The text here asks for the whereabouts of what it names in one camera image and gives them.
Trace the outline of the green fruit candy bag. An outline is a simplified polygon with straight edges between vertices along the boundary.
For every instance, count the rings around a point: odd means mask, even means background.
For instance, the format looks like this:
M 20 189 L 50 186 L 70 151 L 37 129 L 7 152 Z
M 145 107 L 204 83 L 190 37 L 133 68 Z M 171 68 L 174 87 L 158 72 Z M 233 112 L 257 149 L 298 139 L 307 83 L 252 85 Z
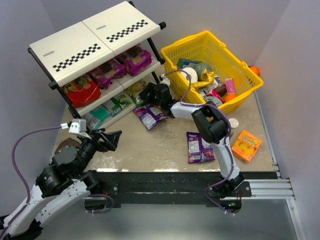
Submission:
M 147 83 L 141 79 L 124 90 L 131 97 L 137 107 L 144 104 L 144 100 L 140 98 L 139 94 L 146 88 L 146 86 Z

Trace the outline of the teal candy bag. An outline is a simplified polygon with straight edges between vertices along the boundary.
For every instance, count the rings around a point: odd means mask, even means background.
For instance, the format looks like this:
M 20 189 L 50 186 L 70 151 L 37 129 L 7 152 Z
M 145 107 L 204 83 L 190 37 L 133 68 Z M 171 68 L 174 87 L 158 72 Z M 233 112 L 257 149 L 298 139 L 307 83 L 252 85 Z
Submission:
M 111 116 L 112 112 L 108 111 L 103 105 L 100 105 L 86 113 L 82 118 L 86 120 L 86 123 L 92 130 L 95 130 L 98 129 L 102 123 Z

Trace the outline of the green lime candy bag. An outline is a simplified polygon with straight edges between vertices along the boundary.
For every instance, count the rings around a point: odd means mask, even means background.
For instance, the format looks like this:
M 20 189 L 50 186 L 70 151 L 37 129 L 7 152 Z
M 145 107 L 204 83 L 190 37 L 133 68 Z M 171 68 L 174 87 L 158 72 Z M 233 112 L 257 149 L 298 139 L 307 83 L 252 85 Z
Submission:
M 131 104 L 132 101 L 129 99 L 129 97 L 124 92 L 120 92 L 104 102 L 102 105 L 106 108 L 110 115 L 114 117 Z

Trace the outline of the magenta grape candy bag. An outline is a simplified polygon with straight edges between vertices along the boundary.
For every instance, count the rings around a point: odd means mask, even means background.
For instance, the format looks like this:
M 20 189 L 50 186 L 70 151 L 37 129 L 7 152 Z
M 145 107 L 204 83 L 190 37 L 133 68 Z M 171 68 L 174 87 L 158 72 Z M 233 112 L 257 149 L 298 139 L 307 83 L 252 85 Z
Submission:
M 140 71 L 152 63 L 152 55 L 149 51 L 137 44 L 128 50 L 117 55 L 116 60 L 125 66 L 126 72 L 131 76 L 137 75 Z

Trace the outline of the red fruit candy bag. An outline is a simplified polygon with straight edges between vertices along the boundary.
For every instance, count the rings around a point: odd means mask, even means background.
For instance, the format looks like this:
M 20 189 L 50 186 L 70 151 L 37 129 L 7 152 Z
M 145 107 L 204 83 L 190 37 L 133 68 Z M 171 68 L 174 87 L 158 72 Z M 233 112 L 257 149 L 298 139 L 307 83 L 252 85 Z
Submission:
M 64 85 L 62 89 L 75 108 L 91 104 L 101 95 L 100 88 L 88 74 L 72 80 Z

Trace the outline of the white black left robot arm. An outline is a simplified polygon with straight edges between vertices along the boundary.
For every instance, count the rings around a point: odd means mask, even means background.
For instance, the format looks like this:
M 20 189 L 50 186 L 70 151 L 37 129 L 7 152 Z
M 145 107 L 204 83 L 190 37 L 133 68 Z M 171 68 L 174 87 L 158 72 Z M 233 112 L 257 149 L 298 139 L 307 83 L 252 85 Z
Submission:
M 35 184 L 25 186 L 25 200 L 14 212 L 0 218 L 2 240 L 36 239 L 54 217 L 86 197 L 102 197 L 110 204 L 103 210 L 93 210 L 93 214 L 107 213 L 115 205 L 97 172 L 84 170 L 96 152 L 117 149 L 122 131 L 106 133 L 103 128 L 87 131 L 71 122 L 62 123 L 56 129 L 67 129 L 78 136 L 81 144 L 62 147 L 36 178 Z

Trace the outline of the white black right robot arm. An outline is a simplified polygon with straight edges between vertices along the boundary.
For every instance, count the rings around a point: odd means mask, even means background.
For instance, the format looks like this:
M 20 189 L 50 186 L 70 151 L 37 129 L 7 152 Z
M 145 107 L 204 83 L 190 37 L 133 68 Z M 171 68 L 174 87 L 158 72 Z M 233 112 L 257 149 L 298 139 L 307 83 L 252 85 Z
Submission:
M 168 117 L 194 121 L 198 133 L 210 144 L 220 166 L 221 180 L 208 186 L 206 190 L 214 190 L 221 198 L 228 197 L 237 190 L 244 177 L 230 146 L 231 124 L 213 102 L 194 104 L 178 101 L 163 83 L 148 83 L 139 97 L 146 104 L 158 107 Z

